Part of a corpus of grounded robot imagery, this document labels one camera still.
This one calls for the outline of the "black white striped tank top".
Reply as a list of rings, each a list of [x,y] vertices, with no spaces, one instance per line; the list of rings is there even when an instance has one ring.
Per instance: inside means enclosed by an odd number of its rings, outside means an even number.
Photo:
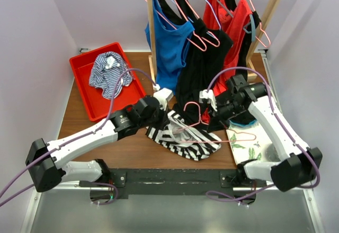
[[[221,139],[195,127],[188,127],[174,110],[167,113],[169,124],[162,130],[148,127],[146,136],[169,151],[190,160],[208,158],[221,148]]]

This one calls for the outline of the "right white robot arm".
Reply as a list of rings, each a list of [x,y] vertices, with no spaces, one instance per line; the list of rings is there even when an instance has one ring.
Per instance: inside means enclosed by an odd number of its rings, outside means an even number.
[[[227,80],[227,87],[228,97],[224,100],[216,100],[210,88],[200,92],[199,102],[211,105],[207,130],[215,131],[217,125],[249,112],[263,127],[279,157],[278,162],[241,162],[237,166],[237,183],[247,187],[254,180],[269,181],[282,192],[294,187],[316,187],[323,154],[317,147],[310,148],[292,129],[277,108],[267,82],[249,84],[242,75],[235,75]]]

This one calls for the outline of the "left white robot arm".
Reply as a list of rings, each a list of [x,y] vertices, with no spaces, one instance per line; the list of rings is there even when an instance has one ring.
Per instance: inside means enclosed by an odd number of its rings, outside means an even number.
[[[162,129],[169,120],[164,96],[147,95],[136,104],[115,111],[108,119],[63,139],[45,142],[35,140],[26,158],[26,165],[37,192],[46,192],[62,182],[88,181],[105,186],[110,171],[101,159],[77,162],[75,158],[97,147],[135,135],[139,129]]]

